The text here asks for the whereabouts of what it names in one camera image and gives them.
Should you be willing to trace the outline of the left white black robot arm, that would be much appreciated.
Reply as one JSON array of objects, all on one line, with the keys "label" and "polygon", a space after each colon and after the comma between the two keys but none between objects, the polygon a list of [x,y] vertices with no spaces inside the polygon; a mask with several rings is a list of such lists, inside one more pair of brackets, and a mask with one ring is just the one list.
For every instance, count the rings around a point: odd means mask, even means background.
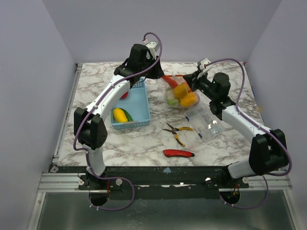
[{"label": "left white black robot arm", "polygon": [[161,42],[144,40],[142,44],[134,44],[130,56],[115,68],[113,77],[99,96],[86,108],[78,107],[74,111],[73,148],[75,151],[85,151],[86,170],[92,175],[90,184],[95,189],[106,185],[102,148],[107,138],[106,117],[140,78],[158,79],[163,76],[161,55]]}]

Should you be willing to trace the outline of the green toy cucumber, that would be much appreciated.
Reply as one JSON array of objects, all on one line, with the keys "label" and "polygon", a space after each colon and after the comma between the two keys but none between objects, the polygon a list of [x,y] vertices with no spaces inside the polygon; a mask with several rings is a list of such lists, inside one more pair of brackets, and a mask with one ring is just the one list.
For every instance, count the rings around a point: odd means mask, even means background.
[{"label": "green toy cucumber", "polygon": [[132,122],[132,121],[133,121],[133,118],[131,117],[131,115],[130,115],[127,111],[124,111],[124,113],[125,113],[125,116],[126,116],[127,120],[128,120],[129,122]]}]

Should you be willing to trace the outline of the orange toy carrot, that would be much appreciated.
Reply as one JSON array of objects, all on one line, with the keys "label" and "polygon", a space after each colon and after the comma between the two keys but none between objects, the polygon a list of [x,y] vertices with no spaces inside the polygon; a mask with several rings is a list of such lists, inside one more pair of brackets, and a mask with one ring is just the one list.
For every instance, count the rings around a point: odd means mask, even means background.
[{"label": "orange toy carrot", "polygon": [[178,86],[178,83],[172,78],[172,76],[164,75],[162,79],[169,85],[170,88],[175,88]]}]

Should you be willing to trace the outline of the yellow toy bell pepper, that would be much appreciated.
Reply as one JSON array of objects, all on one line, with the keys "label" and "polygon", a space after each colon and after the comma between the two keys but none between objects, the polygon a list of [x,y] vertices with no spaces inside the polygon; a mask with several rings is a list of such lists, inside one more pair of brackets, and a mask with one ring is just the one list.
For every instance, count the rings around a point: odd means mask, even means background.
[{"label": "yellow toy bell pepper", "polygon": [[195,93],[189,92],[183,98],[180,99],[180,105],[182,107],[191,107],[198,102],[198,97]]}]

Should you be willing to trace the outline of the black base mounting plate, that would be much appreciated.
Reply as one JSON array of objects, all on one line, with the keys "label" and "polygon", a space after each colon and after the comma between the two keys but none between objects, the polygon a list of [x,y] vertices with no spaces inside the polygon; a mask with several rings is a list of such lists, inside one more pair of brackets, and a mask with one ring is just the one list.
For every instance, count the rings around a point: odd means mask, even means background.
[{"label": "black base mounting plate", "polygon": [[98,179],[84,166],[49,168],[52,183],[95,198],[218,199],[220,191],[248,188],[248,179],[225,180],[221,166],[108,166]]}]

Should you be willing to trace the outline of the red toy apple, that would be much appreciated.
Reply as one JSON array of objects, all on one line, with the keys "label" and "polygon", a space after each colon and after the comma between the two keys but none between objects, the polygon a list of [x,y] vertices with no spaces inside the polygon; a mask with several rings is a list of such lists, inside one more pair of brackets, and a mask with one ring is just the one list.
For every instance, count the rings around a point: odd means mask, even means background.
[{"label": "red toy apple", "polygon": [[126,98],[127,98],[127,96],[128,96],[128,94],[129,94],[129,93],[128,93],[128,92],[126,92],[125,94],[123,94],[123,95],[121,96],[121,98],[120,98],[120,99],[121,99],[121,100],[126,99]]}]

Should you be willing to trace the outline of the purple toy onion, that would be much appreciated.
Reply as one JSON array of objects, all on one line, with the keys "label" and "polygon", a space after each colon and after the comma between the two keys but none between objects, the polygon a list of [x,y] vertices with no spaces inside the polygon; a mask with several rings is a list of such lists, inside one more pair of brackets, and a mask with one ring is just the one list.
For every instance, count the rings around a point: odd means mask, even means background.
[{"label": "purple toy onion", "polygon": [[194,105],[197,105],[200,102],[200,97],[197,93],[195,94],[195,96],[196,96],[196,102]]}]

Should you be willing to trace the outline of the light blue plastic basket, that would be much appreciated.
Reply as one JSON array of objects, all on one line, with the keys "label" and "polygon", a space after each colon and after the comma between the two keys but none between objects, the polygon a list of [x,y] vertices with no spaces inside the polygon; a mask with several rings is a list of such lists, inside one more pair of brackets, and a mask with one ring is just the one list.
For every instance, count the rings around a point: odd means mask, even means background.
[{"label": "light blue plastic basket", "polygon": [[118,123],[113,116],[113,109],[110,112],[110,123],[116,130],[148,126],[150,123],[150,109],[147,97],[145,77],[133,85],[125,99],[120,99],[115,108],[124,109],[132,118],[131,122]]}]

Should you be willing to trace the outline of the yellow handled pliers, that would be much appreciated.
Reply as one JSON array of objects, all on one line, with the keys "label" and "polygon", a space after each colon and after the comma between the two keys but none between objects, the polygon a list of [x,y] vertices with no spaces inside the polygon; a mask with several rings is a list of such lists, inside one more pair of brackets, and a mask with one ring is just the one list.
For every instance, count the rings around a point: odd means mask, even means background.
[{"label": "yellow handled pliers", "polygon": [[170,127],[170,129],[165,129],[165,128],[163,128],[163,130],[164,130],[164,131],[167,131],[167,132],[171,132],[171,133],[174,135],[174,137],[175,137],[177,143],[178,143],[179,145],[181,145],[181,146],[184,147],[185,144],[179,139],[179,136],[178,136],[177,132],[178,132],[178,131],[183,131],[183,130],[193,131],[194,129],[191,128],[191,127],[186,127],[186,126],[177,128],[177,127],[173,127],[173,126],[170,125],[169,123],[166,123],[166,124]]}]

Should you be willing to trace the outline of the red utility knife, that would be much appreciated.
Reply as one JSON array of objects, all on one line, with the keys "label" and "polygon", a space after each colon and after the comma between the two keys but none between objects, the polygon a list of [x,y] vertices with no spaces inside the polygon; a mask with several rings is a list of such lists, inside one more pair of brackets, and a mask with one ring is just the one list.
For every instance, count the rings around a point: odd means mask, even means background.
[{"label": "red utility knife", "polygon": [[177,150],[177,149],[165,149],[163,150],[163,154],[169,158],[170,157],[191,158],[195,156],[195,154],[190,151]]}]

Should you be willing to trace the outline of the orange toy citrus fruit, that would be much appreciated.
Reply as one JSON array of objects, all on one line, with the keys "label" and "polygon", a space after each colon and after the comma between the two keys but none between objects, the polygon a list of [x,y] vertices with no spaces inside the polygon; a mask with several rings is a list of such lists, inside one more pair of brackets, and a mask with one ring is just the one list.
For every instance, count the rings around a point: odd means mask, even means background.
[{"label": "orange toy citrus fruit", "polygon": [[181,99],[185,97],[189,91],[189,86],[186,83],[182,83],[173,89],[173,95],[176,99]]}]

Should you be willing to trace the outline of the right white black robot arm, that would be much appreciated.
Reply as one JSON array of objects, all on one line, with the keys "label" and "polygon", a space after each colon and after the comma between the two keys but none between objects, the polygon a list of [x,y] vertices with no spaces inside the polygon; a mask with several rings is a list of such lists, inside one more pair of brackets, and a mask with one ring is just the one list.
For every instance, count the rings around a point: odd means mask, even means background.
[{"label": "right white black robot arm", "polygon": [[223,186],[230,188],[237,184],[238,178],[269,174],[289,165],[284,133],[262,126],[236,108],[228,95],[231,83],[227,74],[219,72],[212,81],[206,76],[197,78],[196,73],[183,78],[192,91],[199,90],[210,99],[210,110],[217,118],[234,127],[251,144],[248,159],[224,168],[221,175]]}]

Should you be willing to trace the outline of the clear orange-zip bag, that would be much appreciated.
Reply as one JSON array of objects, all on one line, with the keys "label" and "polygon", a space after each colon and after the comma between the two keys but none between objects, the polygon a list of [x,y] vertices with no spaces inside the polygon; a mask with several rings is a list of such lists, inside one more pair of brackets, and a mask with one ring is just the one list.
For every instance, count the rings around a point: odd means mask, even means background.
[{"label": "clear orange-zip bag", "polygon": [[183,75],[164,75],[165,83],[164,99],[168,107],[190,108],[200,102],[200,97],[189,87]]}]

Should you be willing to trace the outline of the clear plastic screw box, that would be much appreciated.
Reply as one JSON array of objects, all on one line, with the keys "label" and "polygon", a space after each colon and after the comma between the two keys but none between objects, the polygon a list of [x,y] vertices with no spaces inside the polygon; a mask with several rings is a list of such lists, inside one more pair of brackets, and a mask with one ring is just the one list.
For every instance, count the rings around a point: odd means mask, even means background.
[{"label": "clear plastic screw box", "polygon": [[225,131],[221,121],[211,113],[209,106],[204,103],[198,103],[189,108],[185,112],[185,117],[204,142],[212,141]]}]

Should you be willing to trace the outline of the yellow toy lemon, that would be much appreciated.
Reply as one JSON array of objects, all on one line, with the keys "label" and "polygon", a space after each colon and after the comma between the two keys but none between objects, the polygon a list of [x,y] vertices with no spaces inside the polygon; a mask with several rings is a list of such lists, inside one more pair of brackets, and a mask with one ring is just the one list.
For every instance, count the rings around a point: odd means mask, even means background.
[{"label": "yellow toy lemon", "polygon": [[128,118],[126,117],[124,111],[120,108],[114,108],[113,116],[118,123],[128,122]]}]

